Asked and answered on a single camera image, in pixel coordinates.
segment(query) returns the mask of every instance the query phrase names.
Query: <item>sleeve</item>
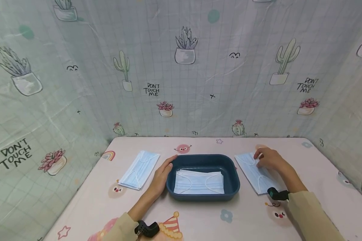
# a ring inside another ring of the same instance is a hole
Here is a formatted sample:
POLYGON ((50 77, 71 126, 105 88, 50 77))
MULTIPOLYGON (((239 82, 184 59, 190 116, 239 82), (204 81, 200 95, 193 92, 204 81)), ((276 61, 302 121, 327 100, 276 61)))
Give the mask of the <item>sleeve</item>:
POLYGON ((138 237, 134 229, 137 226, 138 223, 133 221, 127 213, 124 213, 103 237, 103 241, 136 241, 138 237))
POLYGON ((344 241, 313 192, 290 193, 288 198, 288 210, 306 241, 344 241))

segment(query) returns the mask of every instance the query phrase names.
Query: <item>stack of masks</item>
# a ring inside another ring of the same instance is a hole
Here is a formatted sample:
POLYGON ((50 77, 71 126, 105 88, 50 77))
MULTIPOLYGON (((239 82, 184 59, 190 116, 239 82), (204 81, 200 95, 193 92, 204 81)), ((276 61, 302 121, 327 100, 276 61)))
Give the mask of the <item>stack of masks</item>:
POLYGON ((221 172, 178 170, 174 193, 194 195, 224 194, 224 176, 221 172))

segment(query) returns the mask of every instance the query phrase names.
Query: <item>surgical mask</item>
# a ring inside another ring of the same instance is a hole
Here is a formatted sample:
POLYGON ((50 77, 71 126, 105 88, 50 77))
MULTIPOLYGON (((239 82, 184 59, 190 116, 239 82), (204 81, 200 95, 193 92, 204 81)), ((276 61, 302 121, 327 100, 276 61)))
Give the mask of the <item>surgical mask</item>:
POLYGON ((119 180, 119 185, 140 190, 156 165, 159 154, 140 151, 133 164, 119 180))
POLYGON ((240 165, 241 170, 244 172, 248 181, 251 183, 253 189, 257 194, 267 193, 268 188, 274 187, 281 190, 277 181, 273 180, 268 170, 264 167, 258 168, 257 162, 253 158, 255 153, 245 153, 236 155, 235 159, 240 165))
POLYGON ((224 194, 224 176, 221 172, 193 172, 178 170, 174 193, 177 194, 224 194))

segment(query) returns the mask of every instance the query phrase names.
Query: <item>blue plastic tray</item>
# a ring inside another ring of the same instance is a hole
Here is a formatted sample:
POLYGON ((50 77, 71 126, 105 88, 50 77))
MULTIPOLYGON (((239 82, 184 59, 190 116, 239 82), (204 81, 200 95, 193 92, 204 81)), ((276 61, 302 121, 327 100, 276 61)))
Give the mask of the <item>blue plastic tray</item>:
POLYGON ((173 162, 168 175, 166 188, 170 195, 178 201, 229 201, 240 189, 239 176, 232 160, 219 154, 210 155, 179 155, 173 162), (224 176, 224 194, 176 194, 174 184, 176 172, 180 169, 195 172, 221 172, 224 176))

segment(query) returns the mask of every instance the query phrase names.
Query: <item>black wrist device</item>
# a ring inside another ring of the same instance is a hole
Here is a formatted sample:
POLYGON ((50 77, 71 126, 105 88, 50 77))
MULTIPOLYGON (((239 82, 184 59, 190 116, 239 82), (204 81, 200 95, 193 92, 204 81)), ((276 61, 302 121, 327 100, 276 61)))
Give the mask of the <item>black wrist device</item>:
POLYGON ((144 221, 140 220, 138 221, 138 226, 134 231, 137 236, 142 234, 145 237, 153 238, 159 232, 159 226, 156 222, 152 223, 150 226, 147 226, 144 221))

